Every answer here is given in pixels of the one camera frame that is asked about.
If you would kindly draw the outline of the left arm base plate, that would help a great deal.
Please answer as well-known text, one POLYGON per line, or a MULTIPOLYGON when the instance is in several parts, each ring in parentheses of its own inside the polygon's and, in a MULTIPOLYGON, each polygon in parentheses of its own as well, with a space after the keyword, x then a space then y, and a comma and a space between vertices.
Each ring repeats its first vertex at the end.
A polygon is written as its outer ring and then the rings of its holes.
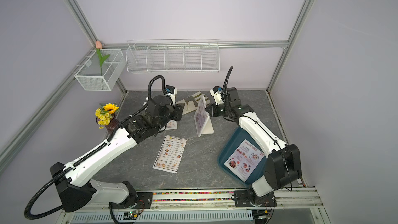
POLYGON ((110 203, 112 209, 149 209, 151 208, 153 192, 143 191, 130 194, 121 203, 110 203))

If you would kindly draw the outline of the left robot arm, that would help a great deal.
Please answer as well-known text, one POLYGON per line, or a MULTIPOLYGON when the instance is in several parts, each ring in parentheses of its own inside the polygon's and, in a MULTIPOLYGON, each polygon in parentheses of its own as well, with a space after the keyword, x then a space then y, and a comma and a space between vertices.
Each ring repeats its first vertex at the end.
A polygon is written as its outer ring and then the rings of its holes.
POLYGON ((139 198, 128 181, 113 184, 92 177, 125 151, 156 136, 171 120, 180 121, 183 108, 183 104, 174 103, 170 96, 155 96, 143 106, 143 114, 128 116, 108 139, 70 162, 71 171, 61 163, 53 165, 50 170, 53 176, 64 173, 55 182, 62 208, 70 213, 89 203, 115 203, 123 208, 136 206, 139 198))

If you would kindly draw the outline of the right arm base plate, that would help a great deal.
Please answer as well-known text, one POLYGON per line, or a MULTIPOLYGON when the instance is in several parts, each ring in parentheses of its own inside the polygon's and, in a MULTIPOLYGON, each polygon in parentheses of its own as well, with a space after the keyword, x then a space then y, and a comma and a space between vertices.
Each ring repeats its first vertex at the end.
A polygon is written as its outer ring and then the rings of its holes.
POLYGON ((236 190, 231 199, 236 207, 275 207, 277 205, 274 193, 258 197, 253 190, 236 190))

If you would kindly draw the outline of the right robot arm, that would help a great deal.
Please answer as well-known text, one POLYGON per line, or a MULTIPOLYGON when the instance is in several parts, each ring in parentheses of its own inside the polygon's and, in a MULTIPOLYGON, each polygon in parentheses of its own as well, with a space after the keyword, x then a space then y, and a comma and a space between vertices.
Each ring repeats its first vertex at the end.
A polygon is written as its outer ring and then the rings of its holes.
POLYGON ((259 145, 265 154, 266 164, 263 176, 251 187, 258 197, 279 190, 302 177, 300 150, 294 144, 288 145, 279 139, 260 120, 249 105, 243 105, 235 88, 216 86, 210 91, 215 103, 206 110, 213 117, 223 116, 238 124, 259 145))

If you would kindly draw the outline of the dim sum menu sheet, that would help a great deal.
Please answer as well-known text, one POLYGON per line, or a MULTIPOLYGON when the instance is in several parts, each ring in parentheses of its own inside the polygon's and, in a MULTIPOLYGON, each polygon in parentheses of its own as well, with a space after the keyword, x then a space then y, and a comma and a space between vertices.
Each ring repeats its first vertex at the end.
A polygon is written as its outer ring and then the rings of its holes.
POLYGON ((187 139, 167 135, 152 166, 155 170, 176 174, 182 160, 187 139))

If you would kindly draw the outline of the white menu holder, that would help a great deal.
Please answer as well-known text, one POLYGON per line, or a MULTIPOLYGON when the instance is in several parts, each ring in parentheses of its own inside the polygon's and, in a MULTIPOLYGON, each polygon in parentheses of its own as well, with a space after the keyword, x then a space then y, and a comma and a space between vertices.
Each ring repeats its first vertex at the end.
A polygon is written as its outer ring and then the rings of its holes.
POLYGON ((171 120, 167 123, 166 130, 176 130, 178 128, 177 121, 171 120))
POLYGON ((206 100, 204 95, 201 95, 200 97, 198 107, 194 114, 194 123, 198 138, 200 138, 202 135, 214 133, 210 115, 206 111, 206 100))

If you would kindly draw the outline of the special menu sheet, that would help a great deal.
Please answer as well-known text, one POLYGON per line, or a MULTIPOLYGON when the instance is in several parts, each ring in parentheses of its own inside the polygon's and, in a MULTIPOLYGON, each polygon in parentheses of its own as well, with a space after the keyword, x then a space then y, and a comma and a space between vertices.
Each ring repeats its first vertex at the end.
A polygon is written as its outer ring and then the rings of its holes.
POLYGON ((203 95, 199 101, 199 105, 194 114, 194 121, 195 121, 195 127, 197 129, 197 135, 198 137, 200 137, 208 121, 208 112, 206 111, 206 100, 205 96, 203 95))
POLYGON ((264 157, 265 154, 259 148, 245 139, 232 152, 224 166, 240 180, 246 182, 264 157))

